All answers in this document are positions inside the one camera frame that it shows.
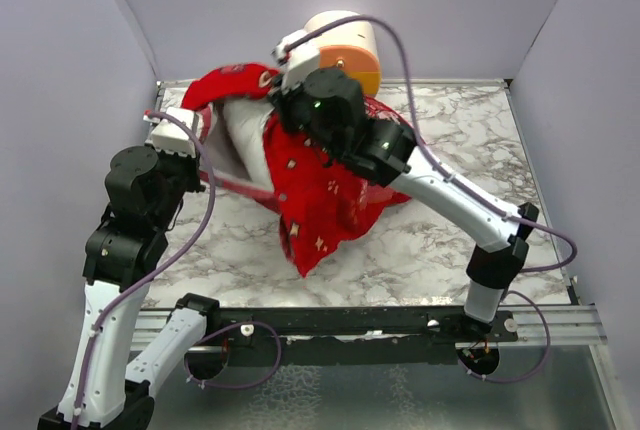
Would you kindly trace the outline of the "white pillow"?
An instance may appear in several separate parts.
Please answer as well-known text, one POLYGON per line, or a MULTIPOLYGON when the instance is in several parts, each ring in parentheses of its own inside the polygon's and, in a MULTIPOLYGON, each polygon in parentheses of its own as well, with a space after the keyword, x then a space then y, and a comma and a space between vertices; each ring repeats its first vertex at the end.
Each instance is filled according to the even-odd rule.
POLYGON ((273 106, 265 99, 227 99, 210 103, 211 129, 204 146, 216 179, 272 193, 264 132, 273 106))

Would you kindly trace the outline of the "red printed pillowcase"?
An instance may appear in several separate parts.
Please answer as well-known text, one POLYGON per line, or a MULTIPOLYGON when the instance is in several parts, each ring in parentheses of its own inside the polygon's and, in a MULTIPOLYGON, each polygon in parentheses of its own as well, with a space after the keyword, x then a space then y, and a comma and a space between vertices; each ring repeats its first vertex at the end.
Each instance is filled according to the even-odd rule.
MULTIPOLYGON (((245 63, 220 67, 194 80, 181 106, 202 117, 202 144, 211 129, 211 113, 206 110, 210 103, 234 98, 267 100, 275 75, 273 68, 245 63)), ((341 243, 365 235, 385 208, 409 199, 389 187, 375 186, 339 164, 329 164, 326 153, 309 137, 284 131, 274 108, 263 142, 272 193, 213 177, 217 186, 278 215, 282 251, 301 276, 341 243)))

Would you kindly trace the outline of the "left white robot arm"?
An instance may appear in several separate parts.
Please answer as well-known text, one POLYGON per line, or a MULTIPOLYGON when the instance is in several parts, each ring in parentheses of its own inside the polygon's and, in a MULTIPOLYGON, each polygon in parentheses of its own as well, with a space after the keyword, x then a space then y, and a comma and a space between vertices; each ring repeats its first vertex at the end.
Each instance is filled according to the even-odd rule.
POLYGON ((200 192, 200 157, 150 146, 117 153, 105 178, 109 203, 85 245, 85 313, 71 377, 41 429, 145 429, 167 377, 196 342, 220 335, 217 300, 188 293, 160 333, 130 356, 138 315, 168 247, 183 197, 200 192))

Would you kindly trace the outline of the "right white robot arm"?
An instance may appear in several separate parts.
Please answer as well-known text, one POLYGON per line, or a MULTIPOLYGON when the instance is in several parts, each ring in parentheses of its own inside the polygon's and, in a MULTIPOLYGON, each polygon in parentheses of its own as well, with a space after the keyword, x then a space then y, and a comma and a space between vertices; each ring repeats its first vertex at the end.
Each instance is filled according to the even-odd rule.
POLYGON ((299 82, 278 75, 268 99, 284 130, 319 145, 327 165, 419 201, 474 240, 459 328, 472 341, 491 334, 498 306, 524 267, 530 234, 525 226, 536 221, 538 208, 484 192, 423 153, 414 128, 368 115, 360 83, 340 69, 316 69, 299 82))

